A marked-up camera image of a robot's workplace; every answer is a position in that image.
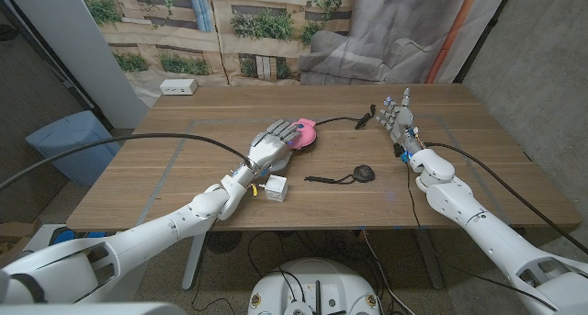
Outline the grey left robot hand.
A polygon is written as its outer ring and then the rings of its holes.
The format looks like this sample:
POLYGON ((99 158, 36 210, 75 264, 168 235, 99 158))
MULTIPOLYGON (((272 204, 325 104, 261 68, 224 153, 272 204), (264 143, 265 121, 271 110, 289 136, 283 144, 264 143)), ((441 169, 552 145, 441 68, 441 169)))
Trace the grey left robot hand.
POLYGON ((291 156, 289 145, 300 137, 298 127, 292 122, 279 119, 254 137, 247 160, 232 174, 241 186, 248 187, 267 172, 283 169, 291 156))

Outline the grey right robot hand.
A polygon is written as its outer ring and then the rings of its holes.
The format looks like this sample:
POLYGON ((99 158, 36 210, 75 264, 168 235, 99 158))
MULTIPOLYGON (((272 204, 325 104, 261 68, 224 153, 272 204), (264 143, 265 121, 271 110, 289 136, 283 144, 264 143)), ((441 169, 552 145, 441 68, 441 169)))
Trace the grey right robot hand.
POLYGON ((417 140, 413 113, 409 108, 410 99, 409 87, 404 90, 400 104, 387 97, 384 100, 384 108, 375 119, 386 129, 395 144, 399 144, 409 155, 413 155, 422 150, 424 145, 417 140))

